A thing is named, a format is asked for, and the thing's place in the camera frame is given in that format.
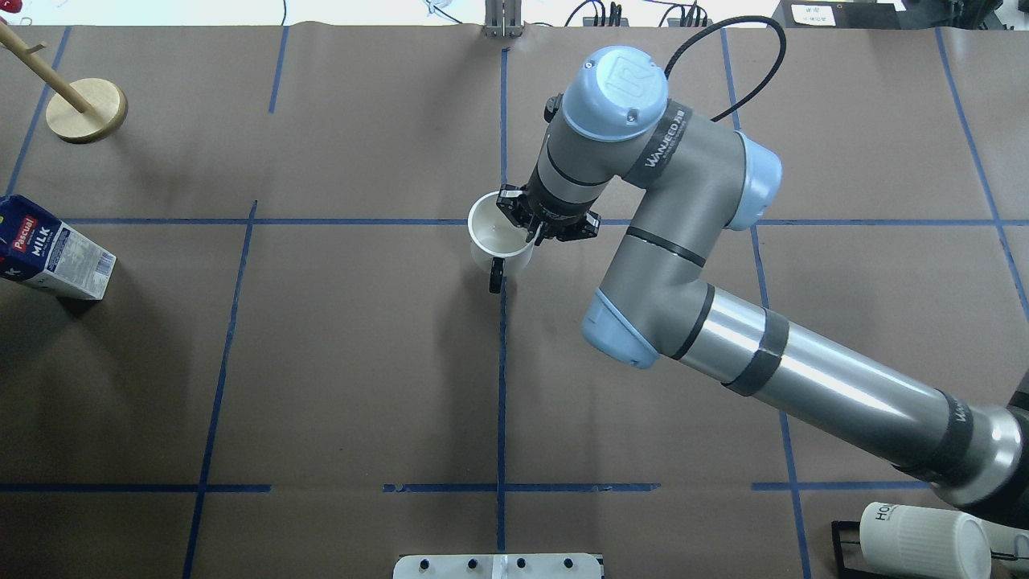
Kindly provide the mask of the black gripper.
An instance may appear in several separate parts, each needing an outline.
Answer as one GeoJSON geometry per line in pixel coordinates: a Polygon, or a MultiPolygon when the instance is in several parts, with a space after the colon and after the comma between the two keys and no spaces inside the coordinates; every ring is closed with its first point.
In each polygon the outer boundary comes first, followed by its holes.
{"type": "Polygon", "coordinates": [[[514,226],[525,228],[527,242],[540,246],[544,239],[559,242],[588,240],[599,234],[601,216],[591,210],[602,187],[589,187],[594,198],[571,203],[555,197],[544,186],[503,186],[497,206],[514,226]]]}

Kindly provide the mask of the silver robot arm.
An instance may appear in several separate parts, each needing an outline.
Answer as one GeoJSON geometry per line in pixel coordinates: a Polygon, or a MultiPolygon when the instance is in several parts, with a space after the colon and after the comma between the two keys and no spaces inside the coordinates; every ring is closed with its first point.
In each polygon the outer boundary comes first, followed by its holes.
{"type": "Polygon", "coordinates": [[[598,236],[594,202],[611,179],[643,190],[589,305],[588,343],[647,369],[659,356],[884,459],[956,509],[1027,527],[1027,388],[975,407],[702,279],[730,228],[775,200],[782,165],[739,131],[669,96],[645,51],[587,56],[549,99],[547,132],[525,186],[497,207],[528,244],[598,236]]]}

